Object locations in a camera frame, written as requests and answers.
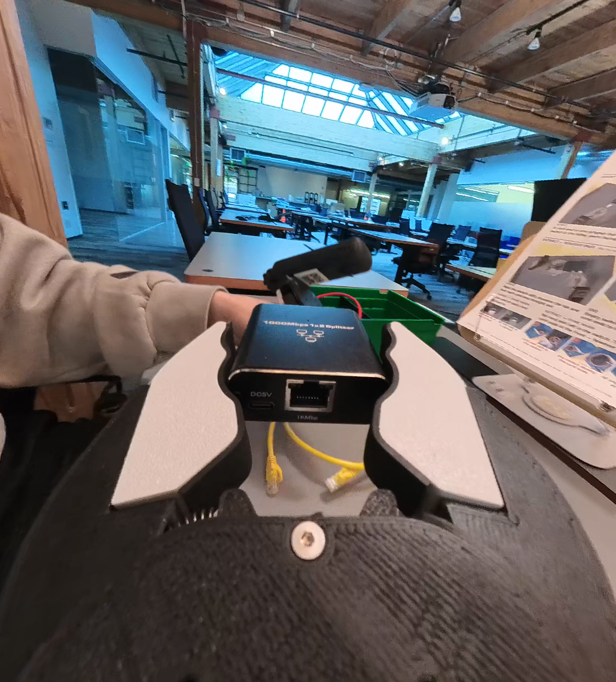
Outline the person's left forearm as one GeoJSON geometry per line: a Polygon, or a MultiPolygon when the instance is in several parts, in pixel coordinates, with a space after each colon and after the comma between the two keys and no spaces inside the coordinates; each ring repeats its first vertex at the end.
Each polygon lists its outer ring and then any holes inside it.
{"type": "Polygon", "coordinates": [[[223,291],[76,261],[0,213],[0,387],[138,377],[208,328],[223,291]]]}

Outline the printed instruction sheet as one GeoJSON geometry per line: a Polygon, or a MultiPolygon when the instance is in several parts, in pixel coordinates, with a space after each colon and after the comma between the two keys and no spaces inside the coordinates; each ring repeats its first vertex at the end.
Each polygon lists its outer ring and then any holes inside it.
{"type": "Polygon", "coordinates": [[[616,409],[616,152],[465,326],[534,372],[616,409]]]}

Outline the person's left hand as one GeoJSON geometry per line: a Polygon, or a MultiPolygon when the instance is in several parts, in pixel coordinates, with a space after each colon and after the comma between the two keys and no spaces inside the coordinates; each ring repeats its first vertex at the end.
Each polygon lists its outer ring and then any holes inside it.
{"type": "Polygon", "coordinates": [[[208,327],[217,323],[230,324],[236,338],[241,338],[249,324],[252,312],[263,303],[263,297],[217,291],[211,298],[208,327]]]}

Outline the wooden post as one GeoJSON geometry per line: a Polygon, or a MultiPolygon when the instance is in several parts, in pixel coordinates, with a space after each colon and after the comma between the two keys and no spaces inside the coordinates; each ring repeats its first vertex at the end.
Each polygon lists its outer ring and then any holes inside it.
{"type": "Polygon", "coordinates": [[[0,213],[67,245],[13,1],[0,1],[0,213]]]}

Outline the white ceiling projector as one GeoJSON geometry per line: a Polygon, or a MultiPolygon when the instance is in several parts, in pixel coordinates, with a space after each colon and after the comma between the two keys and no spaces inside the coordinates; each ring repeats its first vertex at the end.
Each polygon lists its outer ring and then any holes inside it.
{"type": "Polygon", "coordinates": [[[413,98],[408,116],[419,121],[443,123],[456,109],[456,98],[449,91],[427,91],[413,98]]]}

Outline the black office chair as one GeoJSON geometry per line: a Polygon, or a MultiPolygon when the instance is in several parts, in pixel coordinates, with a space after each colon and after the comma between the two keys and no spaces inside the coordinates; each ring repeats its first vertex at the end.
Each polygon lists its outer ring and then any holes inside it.
{"type": "Polygon", "coordinates": [[[206,225],[198,216],[186,185],[165,180],[169,210],[174,214],[187,256],[192,261],[206,241],[206,225]]]}

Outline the black monitor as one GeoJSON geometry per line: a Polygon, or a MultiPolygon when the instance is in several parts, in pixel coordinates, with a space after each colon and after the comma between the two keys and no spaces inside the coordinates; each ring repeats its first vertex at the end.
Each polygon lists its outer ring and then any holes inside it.
{"type": "Polygon", "coordinates": [[[547,222],[587,179],[566,178],[534,181],[532,222],[547,222]]]}

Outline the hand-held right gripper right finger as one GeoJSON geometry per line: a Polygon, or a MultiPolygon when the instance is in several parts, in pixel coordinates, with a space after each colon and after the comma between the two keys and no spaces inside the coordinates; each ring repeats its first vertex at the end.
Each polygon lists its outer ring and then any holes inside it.
{"type": "Polygon", "coordinates": [[[449,504],[505,507],[465,382],[401,323],[382,331],[389,386],[366,438],[366,474],[392,493],[403,516],[445,513],[449,504]]]}

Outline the green plastic bin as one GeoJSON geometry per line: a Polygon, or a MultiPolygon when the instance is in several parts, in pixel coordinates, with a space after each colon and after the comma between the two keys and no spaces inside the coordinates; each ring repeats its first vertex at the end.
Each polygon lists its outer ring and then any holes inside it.
{"type": "Polygon", "coordinates": [[[378,353],[382,331],[392,322],[399,322],[428,345],[446,322],[441,315],[395,291],[335,285],[312,286],[311,290],[324,307],[361,309],[362,324],[378,353]]]}

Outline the black ethernet splitter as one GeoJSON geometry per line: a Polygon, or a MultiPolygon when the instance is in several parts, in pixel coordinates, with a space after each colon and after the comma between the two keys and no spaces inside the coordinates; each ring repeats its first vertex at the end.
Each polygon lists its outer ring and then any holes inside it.
{"type": "Polygon", "coordinates": [[[369,424],[388,380],[353,310],[261,304],[227,387],[248,422],[369,424]]]}

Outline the wooden office desk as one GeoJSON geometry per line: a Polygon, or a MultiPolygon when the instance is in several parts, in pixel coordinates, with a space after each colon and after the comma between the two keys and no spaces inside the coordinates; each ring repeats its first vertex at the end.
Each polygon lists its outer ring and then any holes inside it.
{"type": "MultiPolygon", "coordinates": [[[[194,285],[222,286],[236,293],[273,295],[275,292],[271,292],[264,285],[263,275],[276,261],[322,247],[274,237],[214,233],[184,271],[184,280],[194,285]]],[[[407,289],[372,269],[320,286],[324,285],[377,288],[408,296],[407,289]]]]}

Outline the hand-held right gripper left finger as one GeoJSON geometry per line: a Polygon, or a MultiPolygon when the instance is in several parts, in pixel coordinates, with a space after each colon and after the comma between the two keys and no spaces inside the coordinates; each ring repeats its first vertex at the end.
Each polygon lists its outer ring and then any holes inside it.
{"type": "Polygon", "coordinates": [[[216,323],[150,380],[111,505],[175,500],[212,510],[251,472],[244,415],[227,387],[235,351],[229,323],[216,323]]]}

